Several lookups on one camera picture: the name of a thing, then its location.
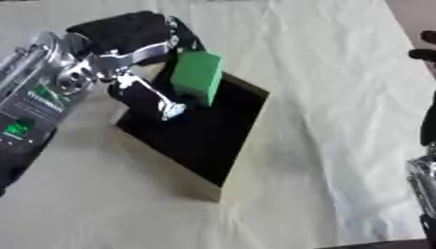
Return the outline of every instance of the robotic hand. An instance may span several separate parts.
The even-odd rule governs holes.
[[[421,39],[436,45],[436,32],[424,31]],[[430,63],[436,63],[436,51],[412,50],[409,56]],[[409,161],[409,182],[411,183],[423,215],[420,217],[424,232],[431,248],[436,248],[436,93],[433,104],[427,111],[421,126],[420,143],[427,148],[427,155]]]
[[[72,26],[63,38],[43,32],[0,63],[0,196],[46,148],[57,126],[97,83],[141,115],[160,121],[193,105],[170,75],[183,50],[204,50],[179,19],[151,12]],[[153,82],[134,65],[166,62]]]

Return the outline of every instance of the black robotic finger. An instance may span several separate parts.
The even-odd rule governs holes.
[[[420,34],[420,39],[426,43],[436,45],[436,31],[426,30]]]
[[[427,111],[420,131],[420,143],[428,146],[436,141],[436,93],[433,97],[433,104]]]
[[[428,62],[436,62],[436,51],[433,50],[411,50],[409,57],[414,59],[422,59]]]
[[[120,54],[132,53],[170,39],[166,17],[149,11],[82,23],[69,27],[67,32],[90,39],[91,51],[96,54],[113,50]]]

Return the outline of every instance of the white tablecloth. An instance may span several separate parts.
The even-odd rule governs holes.
[[[0,3],[0,52],[40,30],[153,10],[186,21],[226,71],[271,92],[221,203],[120,143],[104,88],[0,198],[10,249],[316,248],[422,237],[405,161],[434,90],[381,0]]]

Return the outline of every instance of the wrinkled cloth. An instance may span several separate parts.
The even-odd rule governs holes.
[[[0,54],[32,34],[151,10],[184,20],[224,68],[271,95],[220,203],[189,172],[121,141],[104,86],[0,199],[17,249],[318,248],[421,238],[405,161],[434,91],[380,0],[0,3]]]

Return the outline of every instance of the green cube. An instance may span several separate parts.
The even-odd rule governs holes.
[[[207,52],[183,52],[171,77],[175,91],[211,106],[223,76],[221,61],[220,56]]]

